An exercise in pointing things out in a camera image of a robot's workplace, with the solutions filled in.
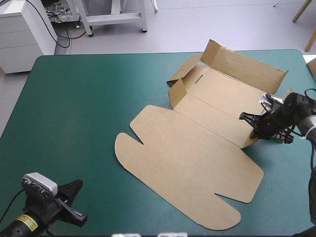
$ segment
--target green table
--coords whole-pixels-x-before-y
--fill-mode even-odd
[[[241,53],[289,70],[278,96],[289,87],[303,93],[315,86],[299,51]],[[291,235],[311,227],[311,148],[298,137],[291,145],[260,141],[244,149],[265,176],[252,203],[223,198],[242,215],[226,231],[197,225],[119,164],[116,135],[135,137],[129,123],[148,104],[171,108],[166,81],[194,54],[40,57],[0,138],[0,213],[21,189],[22,176],[39,172],[58,184],[84,181],[74,208],[89,214],[87,224],[55,223],[56,235]],[[24,200],[24,195],[17,199],[1,228],[21,213]]]

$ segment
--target drawer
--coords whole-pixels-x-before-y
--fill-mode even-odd
[[[42,56],[38,45],[0,49],[0,67],[5,73],[26,72]]]
[[[0,33],[0,48],[36,45],[37,42],[31,31]]]
[[[29,30],[30,28],[23,16],[8,16],[0,18],[0,33]]]

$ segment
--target white floor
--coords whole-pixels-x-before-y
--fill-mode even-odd
[[[56,54],[152,53],[203,51],[211,38],[233,50],[297,49],[316,54],[316,44],[304,52],[316,27],[316,3],[312,2],[297,23],[291,20],[304,0],[157,0],[154,12],[146,0],[148,32],[140,23],[97,26],[93,37],[72,41]],[[107,13],[111,0],[86,0],[91,15]],[[127,12],[139,8],[138,0],[129,0]],[[84,29],[71,34],[80,35]],[[28,73],[4,75],[0,70],[0,135],[2,134]]]

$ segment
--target warning label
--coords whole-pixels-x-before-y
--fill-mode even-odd
[[[31,231],[34,231],[38,227],[36,221],[28,215],[23,214],[17,220],[22,221]]]

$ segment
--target cardboard box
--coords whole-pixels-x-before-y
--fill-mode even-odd
[[[168,93],[173,110],[244,148],[257,139],[249,138],[252,127],[240,113],[260,114],[259,99],[275,93],[286,73],[210,40],[168,81]]]
[[[285,75],[210,41],[168,81],[173,110],[149,105],[131,122],[143,144],[117,136],[119,162],[196,223],[236,225],[240,213],[217,195],[250,202],[263,178],[241,150],[256,139],[239,114],[261,113],[258,100],[276,92]]]
[[[311,71],[314,80],[316,81],[316,58],[314,58],[312,61],[310,61],[307,64],[307,67],[309,68],[309,70]]]

